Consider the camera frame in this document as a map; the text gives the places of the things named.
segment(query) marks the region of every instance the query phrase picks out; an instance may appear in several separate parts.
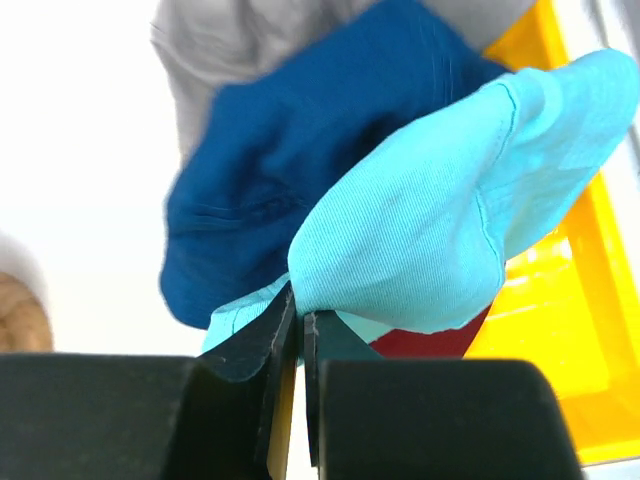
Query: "gray cloth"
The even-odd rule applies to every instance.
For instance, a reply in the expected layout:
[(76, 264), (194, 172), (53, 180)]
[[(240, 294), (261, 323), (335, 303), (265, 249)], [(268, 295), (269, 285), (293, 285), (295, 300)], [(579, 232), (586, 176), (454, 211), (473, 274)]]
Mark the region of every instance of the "gray cloth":
[[(633, 56), (640, 64), (640, 3), (638, 0), (587, 0), (582, 5), (602, 46), (619, 49)], [(620, 34), (623, 38), (622, 43), (620, 43)], [(634, 121), (629, 129), (629, 141), (635, 155), (634, 170), (638, 176), (640, 172), (638, 120)]]
[[(176, 102), (180, 152), (199, 142), (222, 85), (265, 74), (377, 0), (160, 0), (152, 42)], [(474, 48), (497, 40), (534, 0), (424, 0)]]

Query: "yellow bin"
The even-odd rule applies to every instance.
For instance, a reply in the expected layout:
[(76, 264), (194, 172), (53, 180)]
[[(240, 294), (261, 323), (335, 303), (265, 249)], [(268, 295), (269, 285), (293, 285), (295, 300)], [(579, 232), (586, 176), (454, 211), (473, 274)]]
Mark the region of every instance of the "yellow bin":
[[(539, 0), (487, 55), (514, 69), (567, 63), (551, 0)], [(508, 263), (467, 357), (536, 364), (583, 464), (640, 456), (640, 306), (600, 176), (552, 234)]]

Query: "crumpled fabric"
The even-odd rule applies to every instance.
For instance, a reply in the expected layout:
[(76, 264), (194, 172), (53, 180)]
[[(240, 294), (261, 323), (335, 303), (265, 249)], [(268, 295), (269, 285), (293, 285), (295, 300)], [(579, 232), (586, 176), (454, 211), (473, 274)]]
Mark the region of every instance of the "crumpled fabric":
[(173, 315), (207, 328), (215, 309), (276, 281), (305, 217), (350, 168), (505, 71), (418, 0), (383, 0), (273, 73), (222, 89), (167, 202), (160, 286)]
[[(211, 99), (246, 83), (350, 22), (377, 0), (161, 0), (152, 42), (175, 100), (183, 161), (200, 141)], [(477, 51), (535, 0), (423, 0)]]
[(507, 259), (549, 233), (623, 140), (638, 105), (616, 50), (505, 74), (400, 129), (317, 203), (289, 251), (300, 314), (460, 328)]
[[(211, 314), (211, 322), (202, 345), (202, 351), (208, 352), (217, 347), (255, 320), (267, 309), (288, 281), (289, 274), (287, 273), (271, 285), (217, 308)], [(488, 313), (489, 307), (473, 319), (468, 326), (459, 330), (418, 335), (347, 312), (336, 312), (338, 317), (364, 342), (370, 344), (379, 354), (390, 358), (461, 358), (471, 345)]]

